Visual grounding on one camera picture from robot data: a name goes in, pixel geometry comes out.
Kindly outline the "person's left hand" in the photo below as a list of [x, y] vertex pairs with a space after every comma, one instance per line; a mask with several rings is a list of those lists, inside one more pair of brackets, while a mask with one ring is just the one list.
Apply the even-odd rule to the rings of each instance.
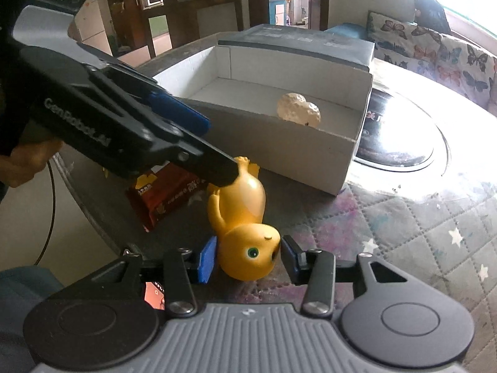
[[1, 156], [1, 182], [9, 188], [17, 188], [31, 181], [37, 173], [44, 170], [62, 146], [63, 141], [59, 139], [17, 146], [9, 156]]

